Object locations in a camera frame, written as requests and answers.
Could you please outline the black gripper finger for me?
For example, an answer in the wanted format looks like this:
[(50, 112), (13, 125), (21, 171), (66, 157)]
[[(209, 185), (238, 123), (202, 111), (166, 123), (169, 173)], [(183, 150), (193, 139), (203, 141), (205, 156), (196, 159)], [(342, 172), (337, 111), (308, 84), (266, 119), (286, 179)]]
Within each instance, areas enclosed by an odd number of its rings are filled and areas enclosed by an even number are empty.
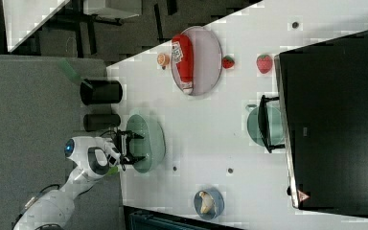
[(128, 155), (126, 157), (126, 163), (129, 165), (134, 165), (137, 162), (140, 162), (142, 160), (145, 159), (145, 156), (133, 156), (133, 155)]
[(144, 139), (144, 136), (137, 134), (135, 132), (129, 131), (127, 134), (128, 139)]

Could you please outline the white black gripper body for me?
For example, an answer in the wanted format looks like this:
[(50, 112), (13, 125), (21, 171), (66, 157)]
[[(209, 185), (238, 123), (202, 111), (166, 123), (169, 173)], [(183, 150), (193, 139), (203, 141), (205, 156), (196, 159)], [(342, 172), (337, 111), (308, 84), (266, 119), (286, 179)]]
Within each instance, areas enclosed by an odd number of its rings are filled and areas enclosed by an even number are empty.
[(124, 167), (128, 165), (126, 163), (126, 157), (129, 155), (127, 150), (127, 134), (128, 131), (113, 130), (110, 129), (104, 133), (109, 136), (110, 153), (107, 155), (107, 160), (111, 167), (121, 165)]

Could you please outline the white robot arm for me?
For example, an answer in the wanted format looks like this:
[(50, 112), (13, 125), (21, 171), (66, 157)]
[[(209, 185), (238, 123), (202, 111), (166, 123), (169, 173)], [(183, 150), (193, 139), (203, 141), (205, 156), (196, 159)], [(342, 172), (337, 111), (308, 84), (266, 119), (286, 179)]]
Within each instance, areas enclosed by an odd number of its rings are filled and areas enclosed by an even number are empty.
[(65, 157), (75, 167), (58, 189), (33, 197), (26, 205), (12, 230), (64, 230), (75, 211), (75, 199), (88, 192), (109, 170), (133, 165), (144, 159), (129, 152), (132, 139), (144, 139), (133, 131), (113, 131), (114, 136), (77, 136), (64, 147)]

